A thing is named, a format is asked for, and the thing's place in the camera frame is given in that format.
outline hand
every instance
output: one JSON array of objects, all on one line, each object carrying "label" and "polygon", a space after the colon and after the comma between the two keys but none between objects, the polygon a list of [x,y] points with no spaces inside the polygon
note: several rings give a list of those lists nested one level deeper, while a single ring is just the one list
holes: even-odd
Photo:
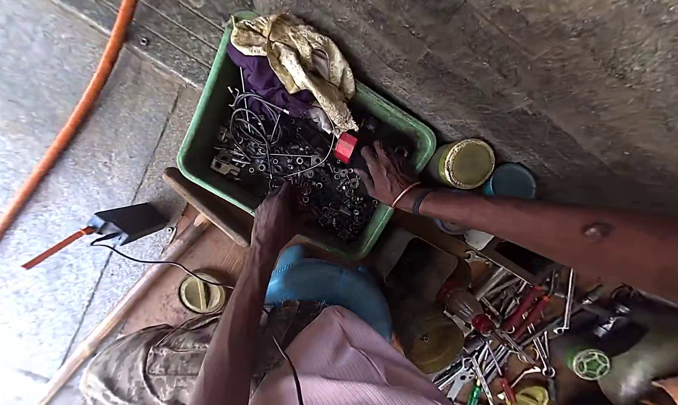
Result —
[{"label": "hand", "polygon": [[[394,203],[402,191],[416,182],[416,175],[403,170],[397,157],[389,156],[379,141],[374,141],[373,146],[364,146],[361,149],[361,155],[366,159],[366,166],[371,173],[371,176],[369,176],[366,171],[357,169],[361,179],[364,180],[366,190],[371,197],[388,206]],[[411,210],[415,195],[418,192],[420,190],[417,187],[409,190],[399,200],[397,207],[403,210]]]},{"label": "hand", "polygon": [[277,192],[269,194],[256,209],[251,247],[267,255],[278,256],[281,249],[296,235],[291,215],[293,186],[288,181]]}]

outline stone surface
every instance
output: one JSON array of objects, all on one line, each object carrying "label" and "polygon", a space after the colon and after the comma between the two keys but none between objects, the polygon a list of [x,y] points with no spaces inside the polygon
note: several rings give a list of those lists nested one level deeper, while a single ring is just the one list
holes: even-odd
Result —
[{"label": "stone surface", "polygon": [[[191,117],[201,93],[193,87],[184,87],[179,93],[176,105],[169,117],[167,126],[159,140],[154,159],[147,166],[144,179],[136,192],[134,203],[151,202],[167,218],[176,221],[186,202],[179,194],[172,191],[162,179],[164,168],[176,166],[176,155],[179,152],[181,141],[186,134]],[[170,239],[166,231],[145,236],[126,246],[121,246],[122,253],[143,260],[156,260]],[[120,300],[126,291],[144,274],[147,265],[131,262],[112,253],[110,260],[100,276],[91,302],[82,318],[81,326],[71,346],[73,351],[79,342],[85,338]],[[106,339],[105,344],[113,341]],[[82,373],[77,373],[71,385],[78,386]]]},{"label": "stone surface", "polygon": [[[120,0],[62,0],[107,32]],[[128,45],[201,88],[233,12],[252,10],[250,0],[146,0],[136,6]]]},{"label": "stone surface", "polygon": [[487,139],[541,197],[678,215],[678,0],[254,5],[329,35],[439,139]]},{"label": "stone surface", "polygon": [[[71,113],[105,42],[48,0],[0,1],[0,210]],[[35,403],[72,342],[144,268],[110,259],[87,238],[31,270],[21,263],[96,211],[157,201],[171,217],[182,206],[160,184],[160,170],[173,164],[198,99],[184,87],[130,48],[122,51],[90,118],[0,244],[0,381],[12,387],[0,404]],[[133,254],[155,257],[165,237],[135,242],[143,249]],[[77,401],[67,388],[55,403]]]}]

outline copper bracelet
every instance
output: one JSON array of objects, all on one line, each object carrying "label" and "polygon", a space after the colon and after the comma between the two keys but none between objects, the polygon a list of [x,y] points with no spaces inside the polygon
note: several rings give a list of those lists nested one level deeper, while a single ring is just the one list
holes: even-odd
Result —
[{"label": "copper bracelet", "polygon": [[407,192],[409,192],[410,189],[412,189],[412,188],[418,186],[419,184],[422,184],[422,182],[419,182],[419,181],[418,181],[418,182],[416,182],[416,183],[414,183],[414,184],[408,186],[407,188],[405,188],[404,191],[402,191],[402,192],[398,195],[398,197],[394,200],[394,203],[391,204],[391,209],[392,209],[392,210],[395,209],[395,208],[397,207],[398,201],[399,201],[402,197],[404,197],[404,195],[405,195]]}]

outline red screwdriver handle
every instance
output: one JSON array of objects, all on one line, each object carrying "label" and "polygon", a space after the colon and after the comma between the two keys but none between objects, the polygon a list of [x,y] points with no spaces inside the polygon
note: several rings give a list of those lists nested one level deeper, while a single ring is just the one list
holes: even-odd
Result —
[{"label": "red screwdriver handle", "polygon": [[501,377],[499,382],[502,384],[502,389],[504,390],[504,394],[507,396],[507,400],[510,404],[514,405],[517,402],[517,396],[514,394],[514,388],[512,388],[512,386],[504,377]]},{"label": "red screwdriver handle", "polygon": [[529,311],[529,308],[534,305],[534,301],[536,301],[536,299],[538,299],[542,294],[543,291],[538,285],[535,285],[531,290],[529,290],[524,298],[522,298],[522,300],[519,302],[519,306],[514,311],[514,313],[512,313],[509,318],[506,318],[504,322],[502,322],[502,330],[504,332],[508,332],[512,330],[513,327],[519,325],[522,321],[521,316],[524,315],[524,312],[527,310]]},{"label": "red screwdriver handle", "polygon": [[541,299],[539,299],[536,305],[534,305],[534,308],[531,308],[529,314],[526,316],[521,325],[519,325],[512,334],[512,337],[514,339],[519,339],[521,335],[523,335],[524,332],[526,332],[526,329],[529,327],[529,325],[539,320],[539,318],[541,317],[541,312],[544,311],[547,306],[549,306],[550,299],[551,297],[548,295],[543,296],[541,297]]}]

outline green container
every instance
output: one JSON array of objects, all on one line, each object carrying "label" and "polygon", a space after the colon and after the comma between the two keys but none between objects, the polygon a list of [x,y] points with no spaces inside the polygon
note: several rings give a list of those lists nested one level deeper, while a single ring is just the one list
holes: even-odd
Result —
[{"label": "green container", "polygon": [[[240,12],[237,13],[236,18],[243,20],[254,16],[256,14],[252,12]],[[179,170],[189,180],[254,215],[262,199],[242,189],[239,181],[229,181],[209,167],[216,154],[213,147],[219,128],[225,127],[232,113],[229,104],[233,97],[228,87],[241,88],[239,68],[226,54],[226,46],[230,42],[232,30],[233,24],[229,23],[218,46],[216,58],[213,60],[211,72],[206,80],[206,86],[194,117],[191,119],[191,125],[179,150],[177,164]],[[417,172],[424,168],[434,153],[436,145],[436,138],[431,129],[359,82],[356,83],[356,95],[353,102],[380,121],[413,138],[416,141],[416,152],[410,164]],[[328,252],[340,254],[350,260],[357,260],[369,253],[391,214],[387,205],[380,204],[374,210],[363,234],[351,244],[347,244],[320,228],[309,230],[302,236],[307,242]]]}]

